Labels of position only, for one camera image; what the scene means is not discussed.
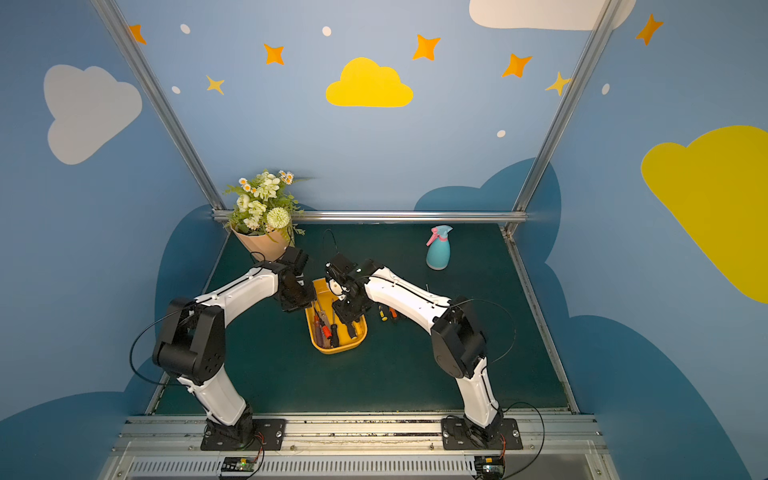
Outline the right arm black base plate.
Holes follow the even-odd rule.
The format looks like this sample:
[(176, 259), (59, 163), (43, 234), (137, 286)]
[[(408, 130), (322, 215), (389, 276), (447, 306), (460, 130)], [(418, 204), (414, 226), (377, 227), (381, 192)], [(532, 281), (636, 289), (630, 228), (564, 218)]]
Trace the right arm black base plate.
[(443, 448), (458, 450), (522, 450), (523, 441), (518, 423), (513, 418), (503, 418), (483, 429), (464, 417), (454, 415), (441, 419)]

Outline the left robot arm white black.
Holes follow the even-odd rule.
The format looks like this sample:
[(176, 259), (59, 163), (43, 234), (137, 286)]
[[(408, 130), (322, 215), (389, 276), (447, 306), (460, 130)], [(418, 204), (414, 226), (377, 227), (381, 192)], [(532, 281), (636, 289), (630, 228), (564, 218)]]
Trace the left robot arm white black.
[(275, 298), (285, 312), (303, 310), (316, 298), (303, 282), (309, 256), (287, 247), (230, 283), (193, 299), (171, 301), (152, 354), (153, 363), (194, 395), (206, 411), (206, 436), (241, 448), (254, 436), (252, 409), (225, 371), (226, 329), (260, 301)]

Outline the black yellow handle screwdriver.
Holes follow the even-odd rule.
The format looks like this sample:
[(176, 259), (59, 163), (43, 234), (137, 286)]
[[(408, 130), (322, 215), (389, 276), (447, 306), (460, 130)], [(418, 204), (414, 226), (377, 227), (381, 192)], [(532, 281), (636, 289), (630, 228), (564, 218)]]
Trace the black yellow handle screwdriver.
[(378, 305), (378, 312), (379, 312), (380, 319), (383, 322), (386, 322), (386, 321), (389, 320), (389, 313), (388, 313), (388, 309), (387, 309), (386, 306), (384, 306), (382, 304), (379, 304)]

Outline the yellow plastic storage box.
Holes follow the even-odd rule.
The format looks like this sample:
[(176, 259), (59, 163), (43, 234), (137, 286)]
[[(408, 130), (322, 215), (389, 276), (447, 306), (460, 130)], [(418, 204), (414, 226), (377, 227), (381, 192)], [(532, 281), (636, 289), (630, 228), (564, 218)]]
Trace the yellow plastic storage box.
[(316, 298), (305, 309), (312, 345), (326, 355), (356, 348), (368, 333), (365, 316), (359, 317), (349, 325), (343, 323), (333, 310), (333, 304), (338, 297), (329, 289), (326, 280), (314, 280), (313, 287)]

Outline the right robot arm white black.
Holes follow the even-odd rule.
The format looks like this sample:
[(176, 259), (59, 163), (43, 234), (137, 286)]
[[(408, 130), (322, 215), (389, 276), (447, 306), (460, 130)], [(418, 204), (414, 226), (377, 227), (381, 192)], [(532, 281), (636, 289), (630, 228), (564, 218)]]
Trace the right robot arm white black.
[(374, 260), (355, 264), (342, 254), (325, 264), (325, 279), (337, 296), (333, 312), (345, 325), (383, 305), (422, 327), (436, 363), (457, 382), (467, 429), (486, 441), (498, 434), (503, 413), (488, 375), (487, 335), (469, 299), (430, 293)]

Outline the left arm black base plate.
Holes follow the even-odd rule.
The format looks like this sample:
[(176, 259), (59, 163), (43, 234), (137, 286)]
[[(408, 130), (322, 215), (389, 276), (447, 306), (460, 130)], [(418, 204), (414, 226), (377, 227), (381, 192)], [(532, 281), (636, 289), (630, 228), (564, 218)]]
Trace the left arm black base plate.
[(282, 447), (286, 420), (248, 417), (234, 426), (206, 421), (202, 451), (279, 451)]

